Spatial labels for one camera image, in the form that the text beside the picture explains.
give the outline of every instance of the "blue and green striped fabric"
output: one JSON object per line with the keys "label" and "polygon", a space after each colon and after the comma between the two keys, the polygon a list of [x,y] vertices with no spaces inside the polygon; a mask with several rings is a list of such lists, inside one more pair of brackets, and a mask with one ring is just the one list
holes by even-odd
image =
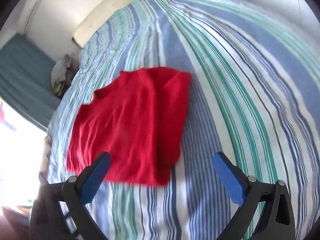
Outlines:
{"label": "blue and green striped fabric", "polygon": [[181,158],[165,187],[103,183],[87,206],[101,230],[117,240],[216,239],[237,209],[211,161],[223,151],[246,175],[287,183],[302,239],[320,214],[317,52],[301,30],[242,0],[137,0],[81,52],[80,71],[49,125],[48,180],[70,176],[73,122],[94,90],[120,70],[168,66],[193,74]]}

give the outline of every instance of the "blue curtain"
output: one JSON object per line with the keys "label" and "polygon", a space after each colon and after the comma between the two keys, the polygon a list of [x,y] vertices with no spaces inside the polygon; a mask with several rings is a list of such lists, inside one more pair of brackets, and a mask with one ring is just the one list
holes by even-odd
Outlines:
{"label": "blue curtain", "polygon": [[60,99],[52,95],[55,62],[24,35],[0,50],[0,97],[25,119],[46,131]]}

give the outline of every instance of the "metal screw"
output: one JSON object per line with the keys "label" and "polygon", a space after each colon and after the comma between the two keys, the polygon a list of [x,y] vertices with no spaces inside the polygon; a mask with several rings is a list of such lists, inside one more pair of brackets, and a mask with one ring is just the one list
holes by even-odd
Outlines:
{"label": "metal screw", "polygon": [[285,186],[285,182],[282,179],[278,180],[278,183],[280,186]]}
{"label": "metal screw", "polygon": [[71,176],[69,179],[68,179],[68,181],[69,182],[75,182],[77,180],[77,177],[76,176]]}
{"label": "metal screw", "polygon": [[257,178],[255,176],[248,176],[248,180],[250,182],[256,182],[257,181]]}

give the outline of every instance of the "striped bedsheet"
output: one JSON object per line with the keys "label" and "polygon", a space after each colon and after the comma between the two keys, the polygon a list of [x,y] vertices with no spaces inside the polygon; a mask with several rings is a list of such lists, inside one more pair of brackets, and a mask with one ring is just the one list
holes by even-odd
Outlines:
{"label": "striped bedsheet", "polygon": [[94,90],[120,70],[168,66],[193,75],[181,158],[165,187],[103,183],[87,206],[97,225],[109,239],[216,239],[237,209],[213,170],[223,151],[246,175],[286,182],[302,239],[320,211],[318,52],[298,28],[242,0],[137,0],[81,52],[49,125],[48,181],[71,175],[73,122]]}

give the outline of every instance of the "mattress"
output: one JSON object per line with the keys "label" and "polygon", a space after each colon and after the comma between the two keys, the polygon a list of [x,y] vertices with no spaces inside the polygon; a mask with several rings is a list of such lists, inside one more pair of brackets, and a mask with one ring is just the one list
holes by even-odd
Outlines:
{"label": "mattress", "polygon": [[73,40],[83,48],[91,36],[100,28],[116,10],[134,0],[103,0],[77,27]]}
{"label": "mattress", "polygon": [[48,181],[72,175],[72,126],[93,91],[120,70],[168,66],[192,74],[181,158],[165,187],[104,182],[87,205],[99,228],[109,239],[216,239],[238,208],[213,169],[212,155],[223,151],[246,175],[286,182],[296,238],[303,239],[320,211],[317,51],[299,28],[242,0],[136,0],[81,52],[49,124]]}

